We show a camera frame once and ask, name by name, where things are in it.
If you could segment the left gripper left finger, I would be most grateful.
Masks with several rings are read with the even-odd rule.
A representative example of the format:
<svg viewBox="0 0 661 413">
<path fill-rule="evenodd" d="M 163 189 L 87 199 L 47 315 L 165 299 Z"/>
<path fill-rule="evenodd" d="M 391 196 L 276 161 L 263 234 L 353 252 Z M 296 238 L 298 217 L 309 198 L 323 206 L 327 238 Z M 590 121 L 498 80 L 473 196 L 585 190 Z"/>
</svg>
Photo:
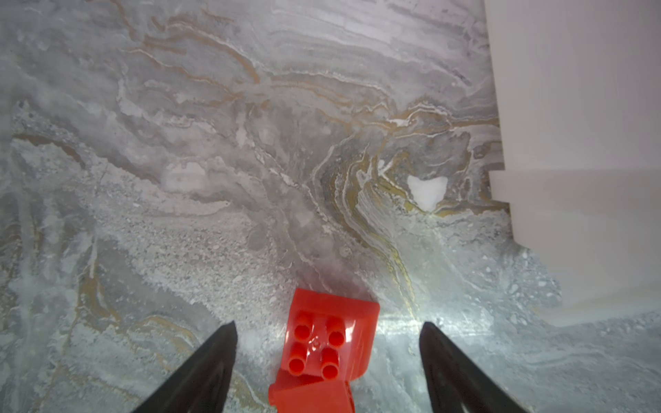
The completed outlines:
<svg viewBox="0 0 661 413">
<path fill-rule="evenodd" d="M 220 326 L 134 412 L 222 413 L 232 379 L 237 345 L 235 323 Z"/>
</svg>

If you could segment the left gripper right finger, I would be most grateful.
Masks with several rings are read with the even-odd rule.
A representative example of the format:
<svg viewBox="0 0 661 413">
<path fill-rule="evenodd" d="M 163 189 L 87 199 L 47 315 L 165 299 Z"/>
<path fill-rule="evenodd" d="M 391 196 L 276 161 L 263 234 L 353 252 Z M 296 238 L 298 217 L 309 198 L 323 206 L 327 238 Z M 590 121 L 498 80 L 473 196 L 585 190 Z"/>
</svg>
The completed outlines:
<svg viewBox="0 0 661 413">
<path fill-rule="evenodd" d="M 419 350 L 432 411 L 525 411 L 431 322 L 423 324 Z"/>
</svg>

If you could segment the red lego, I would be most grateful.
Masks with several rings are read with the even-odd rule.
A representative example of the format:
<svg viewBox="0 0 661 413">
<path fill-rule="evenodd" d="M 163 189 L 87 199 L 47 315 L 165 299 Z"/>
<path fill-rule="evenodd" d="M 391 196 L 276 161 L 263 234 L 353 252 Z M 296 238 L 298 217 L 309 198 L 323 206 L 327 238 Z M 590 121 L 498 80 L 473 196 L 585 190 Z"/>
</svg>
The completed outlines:
<svg viewBox="0 0 661 413">
<path fill-rule="evenodd" d="M 361 378 L 375 341 L 380 305 L 298 288 L 289 308 L 281 369 L 293 376 Z"/>
<path fill-rule="evenodd" d="M 269 388 L 269 402 L 279 413 L 355 413 L 348 382 L 324 380 L 280 370 Z"/>
</svg>

